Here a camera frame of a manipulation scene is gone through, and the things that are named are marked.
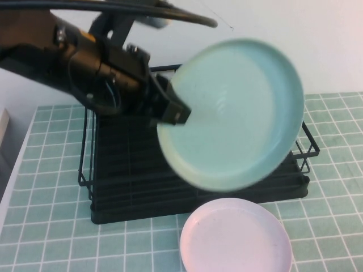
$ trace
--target robotic arm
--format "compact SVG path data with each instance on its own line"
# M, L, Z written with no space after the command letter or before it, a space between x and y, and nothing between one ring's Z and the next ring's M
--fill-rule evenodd
M150 56L123 43L134 20L160 27L151 17L216 27L209 18L158 0L143 5L98 1L0 1L0 68L73 95L98 114L148 116L184 124L191 110L169 81L154 76ZM49 9L99 10L89 32L56 17ZM107 34L113 31L109 39Z

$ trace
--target orange label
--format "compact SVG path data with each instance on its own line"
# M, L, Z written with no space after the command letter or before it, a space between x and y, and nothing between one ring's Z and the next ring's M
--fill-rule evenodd
M81 29L79 31L80 31L80 33L82 34L83 37L89 39L90 41L93 41L94 43L96 42L96 38L93 35L85 32L85 31L83 31Z

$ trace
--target white wall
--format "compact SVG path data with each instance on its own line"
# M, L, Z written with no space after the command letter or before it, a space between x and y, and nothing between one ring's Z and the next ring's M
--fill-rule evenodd
M362 0L174 0L218 20L217 29L173 22L160 31L135 25L128 37L151 53L151 65L185 62L224 39L264 40L295 64L307 93L363 91ZM57 11L88 29L97 13ZM0 71L0 103L9 110L16 156L36 104L70 103L71 97Z

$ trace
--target pink plate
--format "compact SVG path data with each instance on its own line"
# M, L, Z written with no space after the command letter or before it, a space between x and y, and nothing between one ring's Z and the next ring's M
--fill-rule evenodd
M199 207L180 238L187 272L290 272L290 240L280 222L261 206L222 198Z

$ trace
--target wire rack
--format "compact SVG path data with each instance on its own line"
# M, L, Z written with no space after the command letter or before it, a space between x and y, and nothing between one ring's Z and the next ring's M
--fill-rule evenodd
M178 67L155 67L152 71ZM304 174L310 172L307 158L320 151L303 122L309 148L296 141L294 152L273 173L249 188L232 193L207 192L192 187L170 168L161 152L157 130L149 126L149 119L88 115L85 110L78 183L88 189L91 219L96 224L188 213L222 197L256 203L304 197L309 183ZM87 140L89 162L85 161Z

